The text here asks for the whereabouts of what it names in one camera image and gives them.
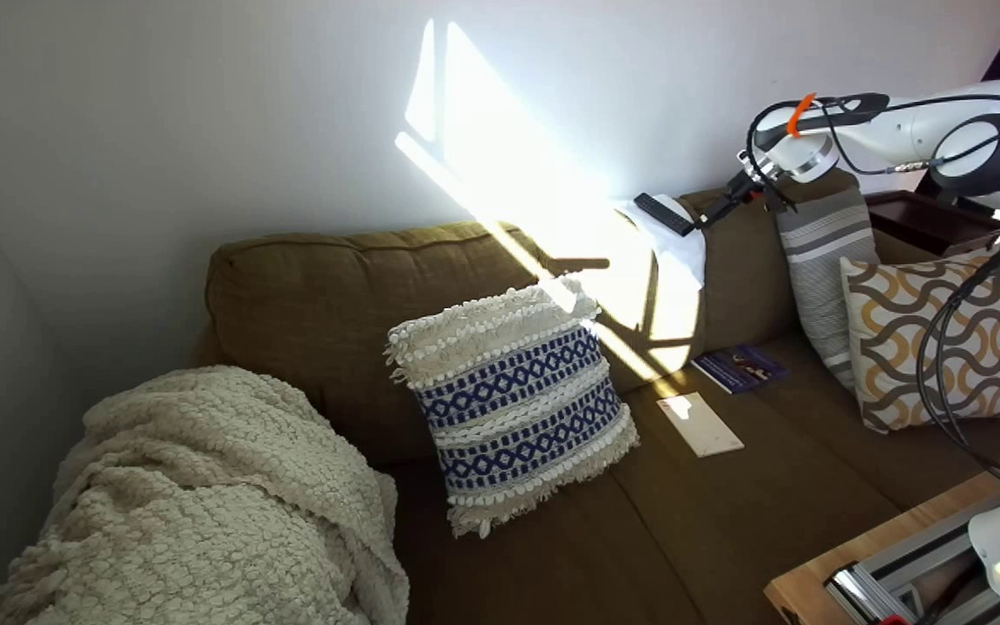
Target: couch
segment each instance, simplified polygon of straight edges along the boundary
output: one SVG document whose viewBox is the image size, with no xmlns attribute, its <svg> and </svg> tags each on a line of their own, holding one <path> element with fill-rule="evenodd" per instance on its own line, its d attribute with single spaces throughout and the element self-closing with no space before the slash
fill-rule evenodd
<svg viewBox="0 0 1000 625">
<path fill-rule="evenodd" d="M 883 260 L 921 249 L 880 234 Z M 936 428 L 871 434 L 794 317 L 775 217 L 760 199 L 708 230 L 696 353 L 760 343 L 784 374 L 725 395 L 701 374 L 642 382 L 616 362 L 638 447 L 490 538 L 452 538 L 444 487 L 409 392 L 390 382 L 400 321 L 535 282 L 484 226 L 275 237 L 217 249 L 203 362 L 299 389 L 374 469 L 395 477 L 395 552 L 409 620 L 782 620 L 763 582 L 977 472 Z M 642 352 L 649 336 L 622 325 Z M 698 458 L 658 398 L 701 392 L 743 450 Z M 1000 455 L 1000 421 L 969 424 Z"/>
</svg>

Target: throw blanket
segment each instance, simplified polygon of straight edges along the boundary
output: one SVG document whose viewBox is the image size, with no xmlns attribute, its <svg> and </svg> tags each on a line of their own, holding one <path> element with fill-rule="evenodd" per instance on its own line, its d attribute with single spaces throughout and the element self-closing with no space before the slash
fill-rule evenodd
<svg viewBox="0 0 1000 625">
<path fill-rule="evenodd" d="M 395 487 L 240 368 L 98 404 L 0 620 L 407 620 Z"/>
</svg>

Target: throw pillow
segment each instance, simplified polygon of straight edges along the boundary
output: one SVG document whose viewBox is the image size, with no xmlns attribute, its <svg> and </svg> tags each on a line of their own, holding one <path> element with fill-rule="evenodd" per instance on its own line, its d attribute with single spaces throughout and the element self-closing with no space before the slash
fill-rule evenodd
<svg viewBox="0 0 1000 625">
<path fill-rule="evenodd" d="M 917 352 L 936 314 L 988 260 L 988 249 L 924 263 L 839 260 L 856 395 L 871 431 L 889 434 L 929 424 L 917 389 Z M 939 389 L 955 418 L 1000 418 L 1000 278 L 988 278 L 944 333 L 944 387 Z"/>
<path fill-rule="evenodd" d="M 779 237 L 802 330 L 819 362 L 851 389 L 839 257 L 880 260 L 874 230 L 857 185 L 779 213 Z"/>
<path fill-rule="evenodd" d="M 456 536 L 488 536 L 638 442 L 583 330 L 593 314 L 566 278 L 390 330 L 394 380 L 429 418 Z"/>
</svg>

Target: machine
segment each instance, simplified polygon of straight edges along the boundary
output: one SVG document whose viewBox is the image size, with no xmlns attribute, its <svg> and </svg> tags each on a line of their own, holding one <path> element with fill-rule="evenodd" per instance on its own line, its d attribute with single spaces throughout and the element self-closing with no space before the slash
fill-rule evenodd
<svg viewBox="0 0 1000 625">
<path fill-rule="evenodd" d="M 887 160 L 889 167 L 857 167 L 848 154 L 851 146 Z M 649 206 L 642 193 L 636 206 L 675 234 L 689 237 L 690 230 L 708 230 L 719 221 L 757 185 L 787 201 L 779 188 L 782 179 L 808 185 L 839 162 L 856 174 L 929 170 L 944 193 L 988 199 L 1000 206 L 1000 81 L 910 102 L 887 93 L 808 93 L 802 102 L 779 102 L 748 126 L 748 146 L 741 154 L 743 170 L 725 185 L 724 210 L 680 219 L 675 213 L 667 217 L 660 206 Z M 995 278 L 998 272 L 1000 254 L 995 254 L 990 263 L 980 269 L 977 278 L 947 299 L 941 324 L 936 325 L 944 325 L 969 287 Z M 1000 480 L 1000 463 L 977 450 L 955 424 L 952 410 L 939 404 L 936 374 L 929 374 L 924 387 L 929 410 L 944 428 L 944 434 Z M 1000 594 L 1000 507 L 969 521 L 969 543 L 988 566 L 990 588 Z"/>
</svg>

